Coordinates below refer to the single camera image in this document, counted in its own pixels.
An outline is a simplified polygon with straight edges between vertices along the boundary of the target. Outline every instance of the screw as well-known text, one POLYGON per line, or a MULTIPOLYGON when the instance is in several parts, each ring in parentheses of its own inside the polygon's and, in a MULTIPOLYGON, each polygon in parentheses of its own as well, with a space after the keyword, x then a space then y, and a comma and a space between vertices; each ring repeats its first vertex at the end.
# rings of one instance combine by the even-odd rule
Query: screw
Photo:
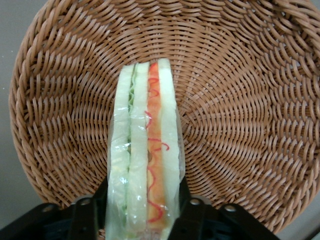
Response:
POLYGON ((53 205, 48 205, 44 209, 42 209, 42 212, 43 213, 50 212, 52 209, 54 209, 54 206, 53 205))
POLYGON ((224 206, 224 209, 227 210, 230 213, 233 213, 233 212, 236 211, 236 208, 234 206, 232 206, 232 205, 224 206))
POLYGON ((84 205, 88 205, 90 203, 90 198, 85 198, 81 201, 80 205, 84 206, 84 205))
POLYGON ((192 198, 192 199, 190 200, 190 203, 191 203, 192 205, 199 205, 201 202, 200 202, 200 200, 197 199, 197 198, 192 198))

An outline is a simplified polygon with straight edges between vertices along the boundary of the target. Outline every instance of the wicker basket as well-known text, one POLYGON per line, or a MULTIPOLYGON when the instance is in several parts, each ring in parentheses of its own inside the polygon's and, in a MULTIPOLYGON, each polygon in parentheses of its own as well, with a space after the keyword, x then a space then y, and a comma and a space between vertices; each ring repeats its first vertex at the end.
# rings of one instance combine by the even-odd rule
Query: wicker basket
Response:
POLYGON ((93 193, 122 66, 169 58, 190 190, 278 232, 320 187, 319 32, 309 1, 50 0, 11 83, 23 169, 46 202, 93 193))

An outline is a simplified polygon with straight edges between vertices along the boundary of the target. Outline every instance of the sandwich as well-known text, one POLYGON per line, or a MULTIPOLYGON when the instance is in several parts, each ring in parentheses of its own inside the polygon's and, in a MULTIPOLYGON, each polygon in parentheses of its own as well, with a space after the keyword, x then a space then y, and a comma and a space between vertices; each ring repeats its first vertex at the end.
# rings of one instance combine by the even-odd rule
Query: sandwich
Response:
POLYGON ((106 240, 167 239, 184 174, 170 62, 122 68, 108 149, 106 240))

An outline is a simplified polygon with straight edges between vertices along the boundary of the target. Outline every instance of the gray wall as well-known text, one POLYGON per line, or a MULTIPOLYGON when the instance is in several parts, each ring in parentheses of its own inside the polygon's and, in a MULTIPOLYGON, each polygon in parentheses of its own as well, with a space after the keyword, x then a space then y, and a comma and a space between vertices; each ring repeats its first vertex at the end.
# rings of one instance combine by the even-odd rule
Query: gray wall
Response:
MULTIPOLYGON (((18 160, 10 131, 9 86, 20 43, 45 0, 0 0, 0 229, 40 204, 18 160)), ((320 8, 320 0, 313 1, 320 8)), ((303 240, 320 225, 320 194, 281 240, 303 240)))

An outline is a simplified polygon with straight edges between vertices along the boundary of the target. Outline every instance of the wrapped sandwich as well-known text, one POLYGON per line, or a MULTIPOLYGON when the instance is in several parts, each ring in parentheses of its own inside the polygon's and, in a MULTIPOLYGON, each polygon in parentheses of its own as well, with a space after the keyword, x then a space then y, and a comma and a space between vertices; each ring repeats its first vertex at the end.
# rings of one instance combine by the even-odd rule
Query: wrapped sandwich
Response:
POLYGON ((167 239, 185 173, 168 59, 122 68, 110 129, 106 240, 167 239))

